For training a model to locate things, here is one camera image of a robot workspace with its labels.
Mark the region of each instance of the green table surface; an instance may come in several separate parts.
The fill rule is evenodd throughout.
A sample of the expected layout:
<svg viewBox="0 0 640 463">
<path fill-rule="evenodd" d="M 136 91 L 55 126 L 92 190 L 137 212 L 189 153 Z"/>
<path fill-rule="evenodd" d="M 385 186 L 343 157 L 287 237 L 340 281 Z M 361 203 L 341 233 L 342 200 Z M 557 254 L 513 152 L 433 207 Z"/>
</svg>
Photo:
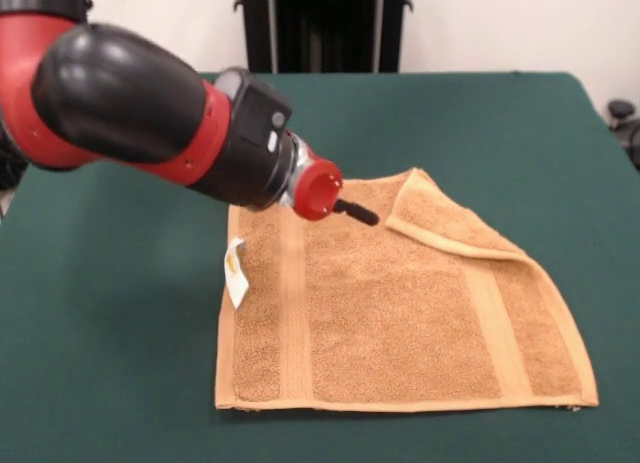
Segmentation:
<svg viewBox="0 0 640 463">
<path fill-rule="evenodd" d="M 30 169 L 0 228 L 0 461 L 637 462 L 640 182 L 580 83 L 268 79 L 294 103 L 292 129 L 346 177 L 422 167 L 536 258 L 583 334 L 601 406 L 217 412 L 226 206 L 108 163 Z"/>
</svg>

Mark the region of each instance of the towel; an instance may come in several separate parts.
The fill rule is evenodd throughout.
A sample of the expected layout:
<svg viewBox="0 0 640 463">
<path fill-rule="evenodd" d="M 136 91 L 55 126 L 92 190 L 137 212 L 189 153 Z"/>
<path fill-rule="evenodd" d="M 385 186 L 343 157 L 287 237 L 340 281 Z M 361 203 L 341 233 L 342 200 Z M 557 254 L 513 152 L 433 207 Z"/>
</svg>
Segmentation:
<svg viewBox="0 0 640 463">
<path fill-rule="evenodd" d="M 569 308 L 522 249 L 417 168 L 343 196 L 381 224 L 230 208 L 250 287 L 237 310 L 223 295 L 216 408 L 598 405 Z"/>
</svg>

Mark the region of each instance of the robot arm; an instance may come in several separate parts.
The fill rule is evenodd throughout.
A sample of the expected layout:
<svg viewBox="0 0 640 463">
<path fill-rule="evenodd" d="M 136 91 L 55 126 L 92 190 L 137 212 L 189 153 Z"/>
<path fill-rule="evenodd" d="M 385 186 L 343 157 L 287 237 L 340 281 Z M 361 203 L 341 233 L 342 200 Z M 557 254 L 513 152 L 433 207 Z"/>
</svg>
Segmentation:
<svg viewBox="0 0 640 463">
<path fill-rule="evenodd" d="M 32 164 L 69 171 L 109 159 L 223 202 L 332 212 L 342 174 L 286 129 L 289 102 L 240 68 L 214 84 L 127 30 L 89 24 L 88 0 L 0 0 L 0 122 Z"/>
</svg>

